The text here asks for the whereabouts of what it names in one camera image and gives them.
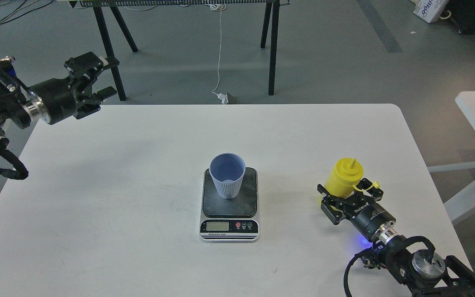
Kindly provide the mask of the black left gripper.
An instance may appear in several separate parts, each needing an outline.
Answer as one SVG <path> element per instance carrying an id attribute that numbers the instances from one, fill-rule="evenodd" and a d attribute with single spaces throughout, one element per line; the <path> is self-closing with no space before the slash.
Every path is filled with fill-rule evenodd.
<path id="1" fill-rule="evenodd" d="M 69 58 L 64 62 L 68 78 L 53 78 L 30 86 L 29 99 L 35 99 L 40 104 L 42 118 L 49 125 L 69 117 L 81 120 L 100 111 L 104 101 L 117 94 L 117 91 L 109 86 L 79 99 L 75 99 L 74 95 L 83 95 L 91 90 L 104 70 L 119 64 L 119 60 L 113 56 L 99 57 L 93 52 Z"/>

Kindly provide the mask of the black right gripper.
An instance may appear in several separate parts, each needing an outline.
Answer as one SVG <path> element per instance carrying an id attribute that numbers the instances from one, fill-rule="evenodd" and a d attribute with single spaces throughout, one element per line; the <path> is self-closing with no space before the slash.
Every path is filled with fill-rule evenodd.
<path id="1" fill-rule="evenodd" d="M 372 243 L 379 240 L 382 225 L 390 227 L 396 222 L 396 218 L 377 203 L 384 195 L 378 182 L 362 178 L 355 186 L 355 190 L 367 192 L 371 197 L 351 193 L 347 197 L 337 197 L 322 184 L 317 184 L 317 190 L 322 196 L 320 207 L 332 224 L 336 226 L 347 219 Z"/>

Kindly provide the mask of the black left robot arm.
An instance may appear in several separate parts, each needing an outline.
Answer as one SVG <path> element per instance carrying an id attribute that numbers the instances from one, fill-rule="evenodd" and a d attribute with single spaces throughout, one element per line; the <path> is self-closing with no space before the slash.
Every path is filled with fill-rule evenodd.
<path id="1" fill-rule="evenodd" d="M 14 57 L 0 58 L 0 175 L 24 180 L 29 172 L 15 154 L 8 150 L 9 139 L 4 124 L 11 120 L 20 129 L 43 120 L 49 125 L 68 117 L 81 119 L 100 111 L 104 100 L 115 95 L 113 87 L 97 93 L 92 85 L 104 71 L 119 65 L 115 57 L 99 57 L 93 52 L 68 59 L 64 67 L 68 77 L 49 79 L 26 86 L 16 74 Z"/>

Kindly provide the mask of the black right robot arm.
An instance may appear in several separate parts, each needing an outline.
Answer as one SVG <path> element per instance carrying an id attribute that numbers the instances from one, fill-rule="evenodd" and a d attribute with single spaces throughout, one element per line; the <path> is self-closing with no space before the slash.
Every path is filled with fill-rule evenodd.
<path id="1" fill-rule="evenodd" d="M 423 236 L 405 237 L 394 231 L 396 219 L 380 204 L 384 192 L 360 180 L 354 192 L 341 198 L 324 186 L 321 209 L 332 224 L 348 220 L 372 245 L 354 255 L 343 275 L 343 288 L 351 296 L 348 275 L 361 260 L 368 269 L 386 269 L 407 286 L 413 297 L 475 297 L 475 273 L 456 256 L 442 258 L 432 242 Z"/>

